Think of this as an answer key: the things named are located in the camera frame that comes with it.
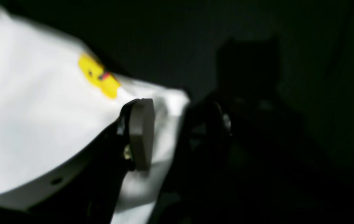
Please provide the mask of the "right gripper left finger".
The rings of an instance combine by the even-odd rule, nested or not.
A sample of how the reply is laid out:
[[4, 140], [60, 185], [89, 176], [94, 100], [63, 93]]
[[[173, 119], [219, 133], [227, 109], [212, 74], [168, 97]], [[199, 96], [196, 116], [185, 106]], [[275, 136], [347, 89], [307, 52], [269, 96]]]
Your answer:
[[0, 194], [0, 224], [109, 224], [126, 174], [151, 167], [154, 121], [151, 98], [126, 103], [67, 162]]

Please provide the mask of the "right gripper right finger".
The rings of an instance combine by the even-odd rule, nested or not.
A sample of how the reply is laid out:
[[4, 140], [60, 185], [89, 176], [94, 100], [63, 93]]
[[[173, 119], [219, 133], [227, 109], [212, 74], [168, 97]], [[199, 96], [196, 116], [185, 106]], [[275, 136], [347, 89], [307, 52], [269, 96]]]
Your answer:
[[153, 224], [354, 224], [354, 186], [295, 158], [238, 108], [187, 113]]

